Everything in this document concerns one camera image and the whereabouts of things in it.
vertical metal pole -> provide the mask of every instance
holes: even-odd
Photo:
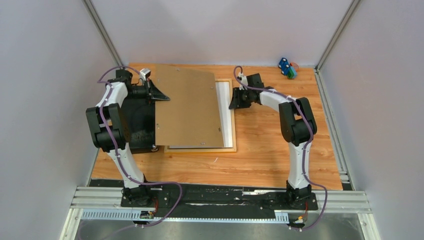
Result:
[[[82,0],[85,7],[87,8],[88,13],[90,14],[91,19],[93,20],[95,26],[97,27],[98,32],[100,33],[101,37],[103,38],[104,43],[106,44],[107,48],[109,49],[110,54],[113,57],[113,60],[115,61],[116,65],[121,66],[124,65],[121,57],[119,56],[114,44],[111,41],[111,38],[109,37],[108,33],[106,32],[105,26],[103,26],[102,21],[100,20],[99,15],[97,14],[96,8],[93,5],[93,2],[91,0]]]
[[[332,36],[330,42],[327,45],[327,48],[325,49],[324,53],[322,54],[321,58],[319,59],[318,64],[316,65],[315,69],[317,72],[321,70],[324,63],[326,62],[329,54],[333,50],[334,45],[336,44],[337,40],[339,39],[340,35],[342,34],[343,30],[345,29],[346,25],[348,24],[349,20],[351,19],[352,15],[355,13],[359,3],[361,0],[352,0],[350,3],[349,8],[347,9],[346,14],[344,15],[343,19],[341,20],[340,24],[337,27],[337,30],[335,31],[334,35]]]

wooden frame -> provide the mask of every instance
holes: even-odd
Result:
[[[228,82],[229,84],[229,98],[233,97],[233,81],[230,78],[215,79],[215,82]],[[176,153],[236,153],[236,119],[234,116],[234,109],[231,110],[231,133],[232,133],[232,147],[215,147],[215,148],[170,148],[165,146],[163,152],[166,154]]]

gray wall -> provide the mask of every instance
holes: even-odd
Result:
[[[364,0],[322,76],[384,240],[422,239],[424,1]]]
[[[0,4],[0,239],[56,240],[94,162],[85,109],[114,65],[80,0]]]
[[[351,0],[93,0],[124,62],[318,63]]]

table surface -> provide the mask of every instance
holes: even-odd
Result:
[[[216,79],[233,79],[232,65],[171,64],[181,68],[209,71]],[[131,63],[136,69],[150,68],[151,63]],[[317,125],[309,156],[309,176],[329,190],[341,190],[342,184],[334,156],[326,117],[312,68],[300,68],[296,79],[283,76],[277,67],[245,66],[245,75],[260,73],[265,86],[296,98],[309,99]],[[233,186],[285,187],[289,177],[289,147],[280,130],[279,114],[270,107],[253,104],[235,110],[235,153],[164,153],[134,154],[137,166],[148,181]],[[112,159],[99,150],[92,178],[122,179]]]

cable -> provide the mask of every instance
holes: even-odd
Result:
[[[122,162],[121,162],[121,156],[120,156],[120,154],[118,153],[118,143],[117,143],[117,140],[115,139],[115,137],[114,137],[114,135],[112,134],[112,130],[111,130],[111,128],[109,127],[109,125],[108,125],[108,122],[106,121],[106,118],[105,118],[105,115],[103,114],[103,107],[105,106],[105,104],[106,104],[106,102],[107,102],[107,99],[109,99],[109,97],[111,96],[111,94],[112,94],[112,91],[113,91],[113,89],[114,89],[114,87],[113,87],[113,85],[110,83],[110,82],[108,82],[108,81],[102,81],[102,79],[106,76],[106,74],[108,74],[110,71],[112,71],[112,70],[115,70],[115,69],[119,69],[119,68],[127,68],[127,69],[131,69],[131,70],[133,70],[134,72],[136,72],[137,74],[140,74],[140,72],[137,70],[137,69],[135,69],[135,68],[133,68],[133,67],[130,67],[130,66],[125,66],[125,65],[122,65],[122,66],[115,66],[115,67],[112,67],[111,69],[109,69],[109,70],[107,70],[105,73],[103,73],[103,75],[100,77],[100,79],[97,81],[97,83],[98,84],[106,84],[106,85],[108,85],[109,86],[109,91],[107,92],[107,94],[106,94],[106,97],[105,97],[105,99],[104,99],[104,101],[101,103],[101,105],[100,105],[100,108],[99,108],[99,111],[100,111],[100,118],[101,118],[101,120],[102,120],[102,122],[103,122],[103,124],[104,124],[104,126],[106,127],[106,130],[107,130],[107,132],[109,133],[109,136],[110,136],[110,138],[111,138],[111,140],[112,140],[112,142],[113,142],[113,145],[114,145],[114,147],[115,147],[115,154],[116,154],[116,159],[117,159],[117,162],[118,162],[118,165],[119,165],[119,167],[120,167],[120,169],[122,170],[122,173],[125,175],[125,177],[127,177],[131,182],[133,182],[133,183],[136,183],[136,184],[139,184],[139,185],[144,185],[144,186],[154,186],[154,185],[164,185],[164,184],[174,184],[174,185],[177,185],[178,187],[179,187],[179,196],[178,196],[178,199],[176,200],[176,202],[175,202],[175,204],[172,206],[172,208],[169,210],[169,212],[167,213],[167,214],[165,214],[165,216],[163,216],[161,219],[159,219],[158,221],[156,221],[156,222],[154,222],[154,223],[151,223],[151,224],[146,224],[146,225],[141,225],[141,227],[142,228],[145,228],[145,227],[153,227],[153,226],[156,226],[156,225],[158,225],[158,224],[160,224],[161,222],[163,222],[173,211],[174,211],[174,209],[176,208],[176,206],[178,205],[178,203],[180,202],[180,200],[181,200],[181,197],[183,196],[183,187],[181,186],[181,184],[179,184],[178,182],[176,182],[176,181],[161,181],[161,182],[140,182],[140,181],[138,181],[138,180],[136,180],[136,179],[134,179],[134,178],[132,178],[128,173],[127,173],[127,171],[125,171],[125,168],[124,168],[124,166],[123,166],[123,164],[122,164]]]
[[[248,86],[248,85],[246,85],[246,84],[242,83],[242,81],[241,81],[241,80],[239,80],[239,78],[238,78],[238,77],[237,77],[237,75],[236,75],[236,70],[237,70],[238,68],[240,68],[240,72],[241,72],[241,73],[243,73],[243,68],[242,68],[242,66],[239,66],[239,65],[238,65],[238,66],[235,66],[233,73],[234,73],[234,78],[235,78],[235,80],[236,80],[236,81],[237,81],[240,85],[242,85],[242,86],[243,86],[243,87],[245,87],[246,89],[251,89],[251,90],[256,90],[256,91],[265,91],[265,92],[268,92],[268,93],[277,94],[277,95],[280,95],[280,96],[282,96],[283,98],[285,98],[285,99],[287,99],[287,100],[292,101],[292,102],[293,102],[293,104],[294,104],[294,106],[295,106],[295,107],[296,107],[296,109],[297,109],[297,112],[298,112],[298,113],[300,114],[300,116],[302,117],[303,122],[306,124],[306,127],[307,127],[307,129],[308,129],[308,131],[309,131],[309,140],[306,142],[306,144],[303,146],[303,149],[302,149],[302,150],[303,150],[303,151],[302,151],[302,152],[303,152],[303,153],[302,153],[302,175],[303,175],[303,177],[306,179],[306,181],[307,181],[309,184],[322,188],[322,189],[324,190],[324,192],[325,192],[325,198],[324,198],[324,204],[322,205],[321,212],[319,213],[319,216],[318,216],[318,218],[316,219],[316,221],[315,221],[315,222],[313,222],[311,225],[309,225],[309,226],[307,226],[307,227],[303,227],[302,229],[300,229],[300,228],[294,228],[294,229],[297,229],[298,231],[300,231],[300,230],[305,231],[305,230],[311,229],[311,228],[313,228],[314,226],[316,226],[316,225],[317,225],[317,223],[318,223],[318,222],[321,220],[321,218],[323,217],[324,210],[326,209],[326,206],[327,206],[327,199],[328,199],[328,191],[327,191],[327,188],[326,188],[325,186],[321,185],[321,184],[318,184],[318,183],[315,183],[315,182],[311,181],[311,180],[309,179],[309,177],[306,175],[306,170],[305,170],[306,149],[307,149],[307,146],[308,146],[308,145],[312,142],[312,140],[314,139],[314,132],[312,131],[311,126],[309,125],[308,121],[306,120],[305,115],[303,114],[303,112],[302,112],[302,110],[301,110],[301,107],[300,107],[300,106],[299,106],[299,104],[296,102],[296,100],[294,100],[294,99],[293,99],[293,98],[291,98],[291,97],[288,97],[288,96],[284,95],[284,94],[283,94],[283,93],[281,93],[281,92],[276,91],[275,89],[274,89],[274,91],[273,91],[273,90],[265,89],[265,88],[251,87],[251,86]]]

